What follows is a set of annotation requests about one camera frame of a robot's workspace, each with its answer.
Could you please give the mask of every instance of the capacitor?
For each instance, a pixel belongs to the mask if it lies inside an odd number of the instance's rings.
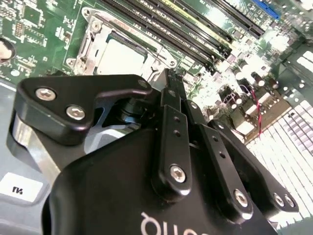
[[[242,104],[243,100],[240,98],[240,96],[237,93],[233,93],[234,94],[234,100],[236,101],[236,104]]]
[[[251,76],[254,78],[255,82],[258,84],[259,87],[265,85],[265,81],[257,73],[252,73]]]
[[[234,75],[237,80],[242,80],[245,77],[244,73],[241,72],[240,70],[235,70]]]
[[[273,89],[278,89],[279,88],[279,84],[278,81],[276,81],[274,78],[270,78],[268,80],[269,85],[273,88]]]
[[[4,38],[0,38],[0,63],[12,59],[15,55],[16,51],[13,44]]]
[[[242,71],[247,72],[250,70],[250,66],[248,65],[248,63],[246,61],[243,61],[239,67],[241,68]]]
[[[237,103],[236,103],[236,101],[234,99],[231,99],[228,104],[230,105],[230,107],[232,109],[236,109],[237,108]]]

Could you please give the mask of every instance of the screw head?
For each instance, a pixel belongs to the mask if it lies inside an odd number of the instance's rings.
[[[52,101],[56,98],[55,92],[48,88],[39,88],[36,90],[35,93],[39,99],[42,99],[44,101]]]
[[[92,29],[92,31],[95,32],[95,33],[99,32],[100,29],[101,29],[101,24],[100,24],[100,22],[99,22],[99,21],[94,21],[94,22],[92,22],[92,24],[91,24],[91,29]]]
[[[240,205],[242,205],[243,207],[248,206],[248,200],[247,200],[246,196],[239,189],[236,189],[234,191],[234,195],[235,195],[235,198],[239,202]]]
[[[170,168],[171,176],[179,183],[183,183],[186,180],[185,172],[177,165],[173,165]]]
[[[171,96],[176,97],[176,94],[175,94],[175,92],[174,92],[174,91],[172,91],[172,90],[168,90],[168,93],[169,93]]]
[[[142,87],[144,87],[144,88],[148,88],[148,85],[147,85],[147,83],[146,83],[145,81],[143,81],[143,80],[138,80],[138,83],[139,83],[140,86],[142,86]]]
[[[291,207],[295,207],[295,204],[294,202],[290,199],[290,197],[288,197],[287,195],[285,195],[285,200],[288,202],[288,204],[291,206]]]
[[[198,108],[198,106],[196,105],[196,103],[194,103],[194,102],[191,101],[190,104],[191,104],[191,107],[193,107],[194,109]]]
[[[82,120],[85,117],[85,112],[81,107],[73,105],[67,108],[67,115],[72,119]]]
[[[279,206],[283,207],[285,205],[283,199],[277,193],[274,193],[274,198]]]

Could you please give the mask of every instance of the electronic component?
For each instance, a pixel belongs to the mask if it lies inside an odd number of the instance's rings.
[[[180,29],[183,33],[190,36],[190,33],[187,33],[182,30],[182,28],[185,26],[188,28],[190,32],[192,32],[195,43],[200,44],[208,44],[211,48],[216,50],[216,52],[219,53],[219,55],[223,58],[227,58],[230,55],[231,49],[224,46],[222,43],[217,41],[215,38],[213,38],[211,35],[209,35],[206,31],[202,30],[201,28],[197,27],[190,23],[186,18],[183,16],[177,14],[175,10],[173,10],[171,7],[161,4],[159,0],[148,0],[148,2],[145,2],[143,4],[144,7],[147,7],[150,11],[156,12],[156,14],[160,17],[160,19],[168,19],[171,18],[173,22],[170,24],[173,25],[174,28]]]
[[[137,74],[147,81],[154,80],[164,68],[175,67],[176,60],[161,45],[147,43],[154,49],[147,49],[129,38],[109,23],[119,26],[113,16],[89,8],[86,17],[89,24],[76,59],[67,59],[75,74]]]
[[[276,81],[274,78],[269,78],[268,79],[268,83],[269,85],[273,88],[273,89],[278,89],[279,88],[279,84],[278,81]]]
[[[240,109],[236,109],[230,115],[230,117],[233,121],[235,129],[244,135],[248,135],[251,131],[255,129],[255,124],[252,122],[249,116],[245,116],[244,114],[242,114]]]
[[[212,58],[203,51],[203,49],[195,46],[191,39],[185,41],[186,37],[183,39],[180,38],[177,33],[167,29],[167,26],[160,23],[158,20],[153,19],[152,16],[145,14],[140,10],[140,8],[133,6],[133,3],[128,2],[130,8],[125,8],[120,5],[116,0],[103,0],[110,7],[120,11],[125,14],[125,16],[130,17],[137,25],[140,25],[143,28],[149,29],[153,34],[164,38],[171,46],[177,48],[178,50],[184,52],[190,58],[201,63],[208,72],[212,75],[215,73],[214,66],[212,64]]]
[[[21,22],[17,22],[15,25],[14,35],[19,38],[23,35],[23,32],[24,32],[24,25]]]
[[[218,26],[214,25],[208,18],[195,11],[191,6],[185,3],[183,0],[175,0],[175,3],[180,6],[185,12],[188,12],[190,16],[199,20],[203,25],[207,26],[214,33],[219,35],[221,38],[226,40],[229,43],[233,42],[233,38],[227,34],[225,31],[221,30]]]
[[[251,1],[254,2],[258,7],[260,7],[269,16],[271,16],[277,20],[280,18],[280,16],[273,9],[271,9],[266,3],[264,3],[260,0],[251,0]]]
[[[0,38],[0,63],[12,59],[15,55],[14,46],[8,40]]]
[[[234,7],[229,5],[228,2],[224,0],[203,0],[208,5],[215,7],[216,9],[223,12],[227,17],[229,17],[236,25],[241,27],[243,30],[251,34],[253,37],[259,39],[263,34],[259,26],[252,22],[249,18],[243,15],[241,12],[237,11]]]
[[[254,72],[251,74],[251,76],[254,78],[256,84],[258,84],[259,87],[262,87],[265,85],[265,81],[257,73]]]
[[[232,109],[236,109],[238,105],[242,104],[240,96],[229,87],[225,87],[220,91],[220,98],[223,103],[227,104]]]

